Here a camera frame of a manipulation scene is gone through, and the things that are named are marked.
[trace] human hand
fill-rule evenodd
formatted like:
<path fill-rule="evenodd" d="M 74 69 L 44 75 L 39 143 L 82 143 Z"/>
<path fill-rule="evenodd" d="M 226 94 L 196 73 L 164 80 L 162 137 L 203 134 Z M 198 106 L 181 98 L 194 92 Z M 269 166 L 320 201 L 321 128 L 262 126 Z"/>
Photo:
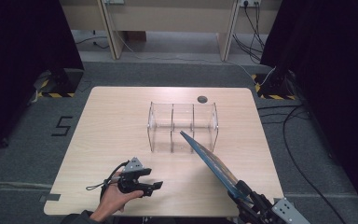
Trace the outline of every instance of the human hand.
<path fill-rule="evenodd" d="M 102 222 L 118 210 L 124 212 L 124 205 L 127 202 L 142 197 L 142 195 L 144 195 L 144 192 L 141 190 L 124 194 L 118 189 L 117 184 L 110 184 L 104 192 L 100 204 L 90 218 Z"/>

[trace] black curtain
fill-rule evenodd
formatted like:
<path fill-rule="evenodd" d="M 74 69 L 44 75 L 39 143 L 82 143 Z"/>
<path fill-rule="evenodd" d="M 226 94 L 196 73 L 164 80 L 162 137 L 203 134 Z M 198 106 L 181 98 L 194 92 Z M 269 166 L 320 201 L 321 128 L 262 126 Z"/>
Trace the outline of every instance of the black curtain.
<path fill-rule="evenodd" d="M 0 0 L 0 140 L 46 70 L 83 69 L 58 0 Z"/>
<path fill-rule="evenodd" d="M 261 63 L 277 66 L 289 52 L 288 69 L 358 192 L 358 2 L 311 1 L 319 7 L 307 35 L 289 42 L 309 2 L 282 1 Z"/>

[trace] carpeted floor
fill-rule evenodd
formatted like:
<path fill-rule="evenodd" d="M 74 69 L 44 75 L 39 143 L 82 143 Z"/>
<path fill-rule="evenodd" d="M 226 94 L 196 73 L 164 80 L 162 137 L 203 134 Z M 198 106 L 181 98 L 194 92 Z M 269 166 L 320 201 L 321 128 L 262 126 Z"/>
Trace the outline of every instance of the carpeted floor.
<path fill-rule="evenodd" d="M 341 223 L 332 208 L 301 176 L 290 159 L 283 138 L 283 121 L 299 100 L 259 99 L 253 81 L 236 65 L 170 63 L 84 63 L 85 74 L 73 98 L 39 98 L 22 114 L 0 148 L 0 223 L 59 223 L 62 217 L 43 212 L 48 195 L 76 129 L 90 90 L 95 86 L 177 86 L 249 88 L 263 122 L 272 158 L 285 196 L 310 223 Z M 267 73 L 263 66 L 246 66 L 249 73 Z M 329 158 L 322 137 L 304 107 L 285 125 L 290 152 L 310 182 L 347 223 L 358 223 L 358 196 L 344 171 Z M 66 136 L 56 125 L 71 126 Z"/>

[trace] wooden tabletop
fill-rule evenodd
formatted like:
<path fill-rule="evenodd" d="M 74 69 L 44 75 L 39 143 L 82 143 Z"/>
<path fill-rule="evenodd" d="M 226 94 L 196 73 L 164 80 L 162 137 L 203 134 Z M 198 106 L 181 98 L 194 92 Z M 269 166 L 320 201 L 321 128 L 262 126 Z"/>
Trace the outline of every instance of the wooden tabletop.
<path fill-rule="evenodd" d="M 244 88 L 96 87 L 92 90 L 51 194 L 45 213 L 67 215 L 95 210 L 102 183 L 122 162 L 136 156 L 151 175 L 164 181 L 151 197 L 126 204 L 116 215 L 148 217 L 236 217 L 238 209 L 223 184 L 197 153 L 151 152 L 147 135 L 150 103 L 216 103 L 219 121 L 214 154 L 238 178 L 273 202 L 283 197 L 253 95 Z"/>

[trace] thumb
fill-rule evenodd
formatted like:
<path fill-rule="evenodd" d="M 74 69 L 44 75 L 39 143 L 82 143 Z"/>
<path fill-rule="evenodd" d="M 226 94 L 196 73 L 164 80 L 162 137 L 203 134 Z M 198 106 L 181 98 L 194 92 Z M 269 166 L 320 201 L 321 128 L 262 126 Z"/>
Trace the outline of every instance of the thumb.
<path fill-rule="evenodd" d="M 125 195 L 126 195 L 126 200 L 128 202 L 129 200 L 142 197 L 142 195 L 144 195 L 144 192 L 142 190 L 136 190 Z"/>

